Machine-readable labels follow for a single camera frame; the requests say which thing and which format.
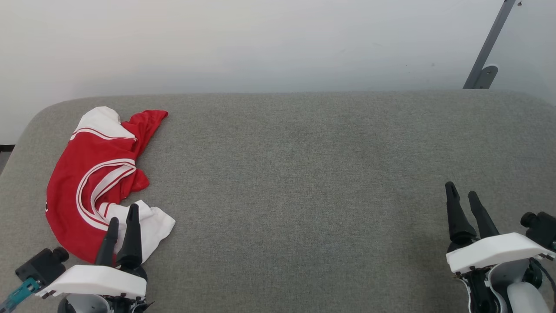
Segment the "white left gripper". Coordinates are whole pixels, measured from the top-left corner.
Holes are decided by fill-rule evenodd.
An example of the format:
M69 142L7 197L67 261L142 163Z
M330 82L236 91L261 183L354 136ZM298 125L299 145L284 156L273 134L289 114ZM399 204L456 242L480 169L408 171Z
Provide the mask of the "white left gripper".
M72 266L36 296L46 299L64 294L58 313L144 313L149 307L145 298L147 281L107 267L114 264L118 238L119 219L113 217L101 242L95 265ZM123 269L137 269L142 264L138 204L129 207L126 231L116 261Z

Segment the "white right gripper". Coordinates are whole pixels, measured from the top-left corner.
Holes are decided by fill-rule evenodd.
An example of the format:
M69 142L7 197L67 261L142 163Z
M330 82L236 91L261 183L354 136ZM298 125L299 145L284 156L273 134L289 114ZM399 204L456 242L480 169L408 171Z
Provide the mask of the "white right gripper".
M445 183L445 192L450 244L469 244L446 255L450 270L467 290L468 313L556 313L534 286L537 277L526 276L536 268L538 279L547 279L554 289L556 282L540 260L552 261L556 253L524 234L500 234L478 194L470 191L467 197L481 238L473 242L477 233L461 208L453 182Z

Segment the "red and white jersey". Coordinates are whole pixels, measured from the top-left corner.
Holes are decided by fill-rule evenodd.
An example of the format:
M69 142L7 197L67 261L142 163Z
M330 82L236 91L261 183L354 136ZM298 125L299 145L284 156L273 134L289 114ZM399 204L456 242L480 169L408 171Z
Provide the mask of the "red and white jersey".
M150 185L137 159L167 111L146 110L121 121L109 107L85 113L60 156L47 186L47 222L63 248L93 263L112 218L122 248L129 207L121 202Z

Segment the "grey metal post bracket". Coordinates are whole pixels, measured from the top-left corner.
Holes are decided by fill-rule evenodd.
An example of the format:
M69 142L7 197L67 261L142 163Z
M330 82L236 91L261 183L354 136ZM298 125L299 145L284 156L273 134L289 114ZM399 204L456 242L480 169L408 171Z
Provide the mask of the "grey metal post bracket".
M481 70L471 88L482 90L489 89L498 73L498 70L498 67L495 65L485 67Z

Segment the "grey metal post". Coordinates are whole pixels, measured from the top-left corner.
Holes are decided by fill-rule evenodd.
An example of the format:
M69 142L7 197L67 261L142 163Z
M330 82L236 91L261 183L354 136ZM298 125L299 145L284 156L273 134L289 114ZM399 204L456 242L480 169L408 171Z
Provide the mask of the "grey metal post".
M502 6L493 22L488 36L486 37L482 48L474 62L473 67L464 83L463 89L488 89L489 87L481 87L478 82L481 78L485 64L487 63L490 52L494 47L496 40L510 14L512 8L516 4L516 0L503 0Z

